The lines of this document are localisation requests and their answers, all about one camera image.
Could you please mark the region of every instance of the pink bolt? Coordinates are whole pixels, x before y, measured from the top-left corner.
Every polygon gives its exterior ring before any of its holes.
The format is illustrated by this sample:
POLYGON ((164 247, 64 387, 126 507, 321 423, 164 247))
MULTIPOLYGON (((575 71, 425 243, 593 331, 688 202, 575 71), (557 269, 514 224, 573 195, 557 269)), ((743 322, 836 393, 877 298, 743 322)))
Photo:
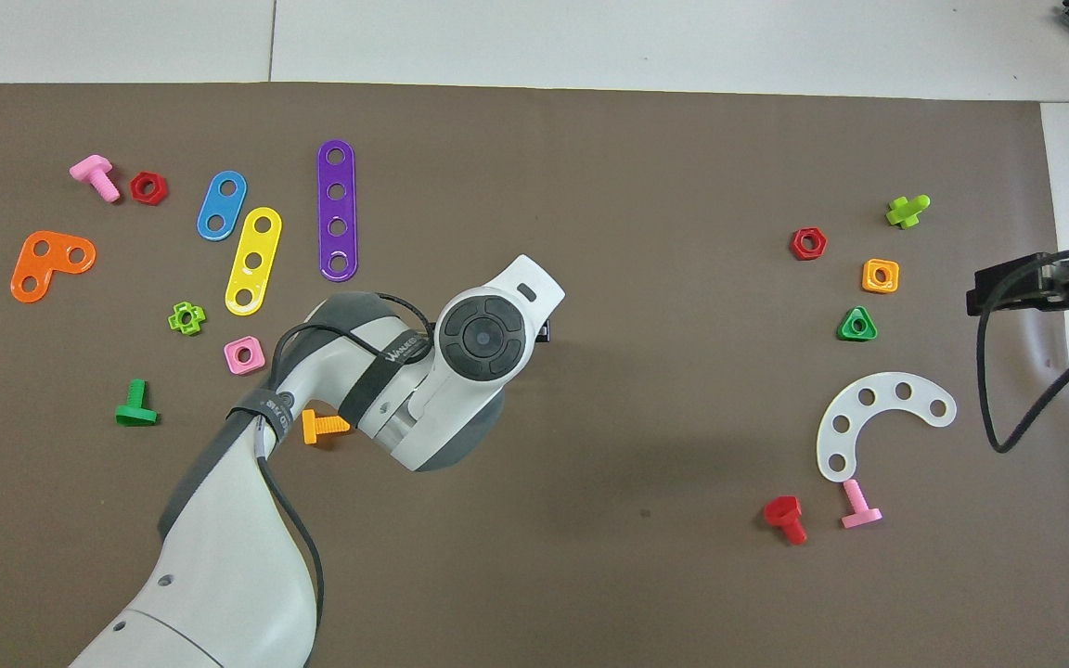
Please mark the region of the pink bolt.
POLYGON ((114 187, 113 183, 106 176, 106 172, 111 169, 114 169, 114 166, 110 165, 109 160, 94 153, 93 156, 81 160, 80 164, 71 166, 68 174, 73 178, 77 178, 80 183, 89 183, 97 190, 103 200, 117 202, 119 198, 122 198, 122 195, 118 192, 118 187, 114 187))
POLYGON ((852 503, 852 515, 840 519, 845 529, 861 527, 862 524, 869 524, 869 522, 882 518, 880 510, 869 508, 869 502, 866 502, 865 495, 861 492, 861 483, 856 482, 855 478, 849 478, 843 482, 843 491, 845 494, 848 494, 848 502, 852 503))

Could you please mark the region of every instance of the orange bolt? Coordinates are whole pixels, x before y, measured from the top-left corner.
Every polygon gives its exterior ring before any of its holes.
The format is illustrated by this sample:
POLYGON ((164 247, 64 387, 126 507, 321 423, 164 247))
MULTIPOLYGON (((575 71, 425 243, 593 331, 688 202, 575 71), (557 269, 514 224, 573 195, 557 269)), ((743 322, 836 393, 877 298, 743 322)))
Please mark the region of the orange bolt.
POLYGON ((352 432, 353 426, 344 421, 340 415, 331 418, 315 418, 315 410, 305 409, 305 442, 309 446, 315 445, 315 436, 322 434, 344 434, 352 432))

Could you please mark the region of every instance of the green bolt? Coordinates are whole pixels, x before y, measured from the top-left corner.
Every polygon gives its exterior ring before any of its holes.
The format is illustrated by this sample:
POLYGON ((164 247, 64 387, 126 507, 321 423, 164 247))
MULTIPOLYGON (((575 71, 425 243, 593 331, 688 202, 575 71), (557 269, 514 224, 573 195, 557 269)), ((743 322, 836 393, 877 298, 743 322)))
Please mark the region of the green bolt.
POLYGON ((911 229, 918 224, 918 215, 930 206, 930 198, 926 195, 918 195, 917 198, 907 200, 898 198, 889 203, 889 213, 885 215, 889 224, 898 224, 902 229, 911 229))
POLYGON ((143 395, 148 390, 148 382, 136 377, 130 380, 130 389, 126 392, 126 405, 114 409, 114 420, 124 426, 145 426, 156 423, 159 414, 143 407, 143 395))

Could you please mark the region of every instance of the white floor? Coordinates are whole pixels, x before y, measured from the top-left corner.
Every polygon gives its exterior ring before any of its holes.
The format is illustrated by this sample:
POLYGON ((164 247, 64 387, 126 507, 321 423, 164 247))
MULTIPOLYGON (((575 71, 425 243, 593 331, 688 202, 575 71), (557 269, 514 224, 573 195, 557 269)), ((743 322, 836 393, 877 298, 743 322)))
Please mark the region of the white floor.
MULTIPOLYGON (((1043 106, 1069 247, 1069 31, 1045 0, 0 0, 0 81, 385 81, 1062 102, 1043 106)), ((1066 327, 1069 346, 1069 323, 1066 327)))

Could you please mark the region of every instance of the pink square nut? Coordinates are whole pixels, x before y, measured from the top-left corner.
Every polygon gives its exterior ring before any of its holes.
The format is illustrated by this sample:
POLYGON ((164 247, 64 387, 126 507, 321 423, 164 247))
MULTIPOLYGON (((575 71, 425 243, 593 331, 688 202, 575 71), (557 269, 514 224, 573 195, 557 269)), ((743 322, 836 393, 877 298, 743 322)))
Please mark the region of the pink square nut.
POLYGON ((233 373, 234 376, 245 376, 247 373, 262 369, 266 364, 262 343, 259 343, 258 339, 253 337, 243 337, 226 343, 226 363, 229 364, 229 373, 233 373), (249 360, 237 359, 243 351, 250 352, 249 360))

